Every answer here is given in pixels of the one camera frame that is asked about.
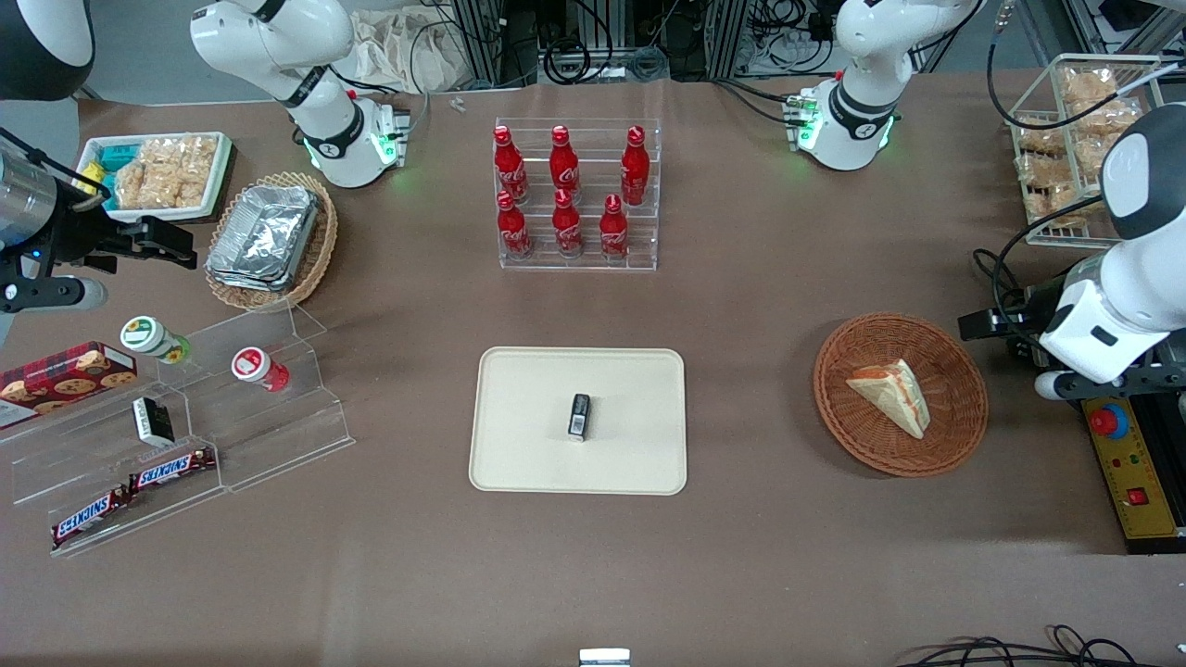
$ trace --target table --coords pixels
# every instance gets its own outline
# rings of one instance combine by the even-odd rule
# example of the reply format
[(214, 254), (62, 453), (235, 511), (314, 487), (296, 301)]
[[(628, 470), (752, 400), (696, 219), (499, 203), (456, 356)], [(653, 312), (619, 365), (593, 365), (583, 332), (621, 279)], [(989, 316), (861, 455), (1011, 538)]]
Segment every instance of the table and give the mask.
[[(1002, 95), (1033, 76), (1002, 75)], [(533, 87), (465, 106), (433, 103), (407, 169), (332, 190), (342, 236), (306, 305), (330, 328), (321, 368), (358, 443), (75, 559), (49, 558), (44, 514), (0, 503), (5, 659), (521, 666), (625, 646), (640, 666), (892, 665), (957, 635), (1046, 646), (1057, 622), (1178, 659), (1182, 560), (1120, 555), (1083, 427), (1000, 345), (968, 345), (989, 431), (949, 475), (881, 476), (816, 414), (811, 363), (843, 319), (900, 311), (954, 333), (988, 304), (969, 252), (999, 248), (1022, 211), (981, 76), (917, 77), (890, 146), (854, 173), (790, 154), (774, 123), (708, 84)], [(79, 109), (84, 136), (225, 132), (231, 192), (310, 171), (279, 104)], [(657, 273), (498, 268), (492, 121), (566, 114), (663, 119)], [(195, 231), (205, 244), (209, 225)], [(1037, 280), (1073, 258), (1022, 248), (1015, 263)], [(108, 286), (102, 310), (19, 318), (0, 362), (111, 341), (140, 312), (177, 331), (235, 315), (171, 265), (122, 261)], [(508, 344), (683, 355), (687, 488), (473, 489), (478, 358)], [(0, 476), (0, 496), (9, 485)]]

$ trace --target beige tray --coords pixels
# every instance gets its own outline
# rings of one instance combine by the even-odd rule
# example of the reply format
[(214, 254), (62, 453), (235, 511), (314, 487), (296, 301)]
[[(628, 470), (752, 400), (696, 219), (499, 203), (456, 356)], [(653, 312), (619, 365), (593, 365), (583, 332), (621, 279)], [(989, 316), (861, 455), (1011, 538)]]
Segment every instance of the beige tray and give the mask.
[[(568, 439), (574, 394), (589, 433)], [(491, 348), (482, 355), (470, 482), (484, 491), (670, 496), (688, 479), (683, 358), (663, 349)]]

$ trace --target acrylic display rack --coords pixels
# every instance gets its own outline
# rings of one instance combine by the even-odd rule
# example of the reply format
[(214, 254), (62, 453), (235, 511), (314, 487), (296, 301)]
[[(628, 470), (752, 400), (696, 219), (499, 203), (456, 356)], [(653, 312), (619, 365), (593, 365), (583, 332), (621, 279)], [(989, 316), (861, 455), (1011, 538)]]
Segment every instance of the acrylic display rack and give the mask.
[[(310, 342), (324, 332), (304, 309), (280, 301), (189, 335), (192, 351), (178, 366), (139, 356), (140, 383), (87, 399), (4, 442), (13, 452), (14, 502), (47, 513), (49, 548), (49, 527), (126, 484), (128, 475), (189, 450), (215, 449), (216, 469), (146, 489), (126, 508), (51, 551), (76, 555), (353, 444), (342, 402), (321, 382)], [(269, 393), (231, 375), (231, 357), (248, 345), (263, 348), (288, 367), (285, 390)], [(132, 401), (140, 396), (168, 408), (176, 446), (161, 450), (136, 438)]]
[[(515, 145), (523, 153), (528, 179), (527, 202), (519, 210), (527, 220), (528, 233), (535, 250), (525, 260), (506, 255), (502, 236), (498, 237), (498, 261), (506, 269), (576, 269), (642, 272), (658, 268), (659, 259), (659, 165), (663, 155), (663, 133), (657, 119), (543, 119), (500, 117), (496, 125), (510, 128)], [(548, 157), (551, 154), (551, 128), (568, 127), (573, 150), (580, 159), (581, 237), (585, 252), (580, 258), (565, 259), (556, 247), (551, 211), (555, 209), (555, 189)], [(627, 220), (629, 252), (625, 260), (601, 255), (601, 233), (598, 227), (605, 211), (605, 197), (621, 193), (621, 153), (626, 148), (626, 131), (640, 125), (646, 132), (646, 152), (651, 171), (646, 196), (642, 205), (624, 207)], [(495, 193), (502, 189), (498, 172), (493, 171)], [(491, 209), (497, 217), (498, 208)]]

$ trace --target red button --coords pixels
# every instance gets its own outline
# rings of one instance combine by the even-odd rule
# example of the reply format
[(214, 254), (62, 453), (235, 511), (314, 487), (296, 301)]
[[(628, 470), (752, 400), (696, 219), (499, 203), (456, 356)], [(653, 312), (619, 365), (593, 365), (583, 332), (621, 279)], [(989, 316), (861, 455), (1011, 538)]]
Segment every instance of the red button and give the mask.
[(1116, 418), (1116, 413), (1107, 408), (1099, 408), (1091, 411), (1088, 417), (1088, 425), (1091, 426), (1091, 431), (1099, 436), (1111, 436), (1120, 428), (1120, 419)]

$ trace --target round wicker basket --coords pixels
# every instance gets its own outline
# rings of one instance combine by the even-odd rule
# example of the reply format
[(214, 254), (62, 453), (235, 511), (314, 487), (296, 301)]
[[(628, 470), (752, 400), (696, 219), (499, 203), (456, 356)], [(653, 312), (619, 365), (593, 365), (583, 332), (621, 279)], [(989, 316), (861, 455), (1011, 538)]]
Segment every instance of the round wicker basket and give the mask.
[[(922, 386), (931, 425), (922, 440), (844, 381), (866, 366), (906, 360)], [(891, 475), (927, 477), (968, 460), (988, 427), (984, 380), (968, 352), (933, 324), (901, 315), (850, 319), (828, 337), (811, 382), (824, 424), (853, 456)]]
[[(308, 237), (308, 244), (305, 247), (305, 256), (301, 258), (300, 267), (296, 269), (296, 280), (286, 292), (264, 292), (262, 290), (231, 287), (218, 282), (209, 273), (206, 273), (206, 282), (210, 284), (210, 290), (213, 291), (215, 297), (218, 297), (219, 301), (244, 310), (266, 306), (283, 298), (287, 298), (293, 304), (299, 304), (313, 293), (321, 278), (325, 277), (325, 271), (330, 267), (333, 244), (338, 240), (338, 212), (333, 209), (333, 202), (330, 199), (330, 193), (326, 192), (325, 186), (318, 183), (317, 179), (304, 173), (283, 172), (266, 176), (248, 188), (254, 185), (278, 185), (280, 188), (300, 185), (317, 192), (317, 196), (320, 198), (320, 207), (318, 207), (317, 220), (314, 221), (315, 227)], [(235, 195), (235, 199), (223, 209), (223, 215), (218, 218), (218, 227), (215, 228), (213, 236), (210, 240), (211, 249), (213, 249), (215, 243), (218, 242), (218, 236), (225, 229), (227, 220), (235, 209), (235, 204), (238, 203), (238, 199), (246, 191), (247, 188), (240, 191), (238, 195)]]

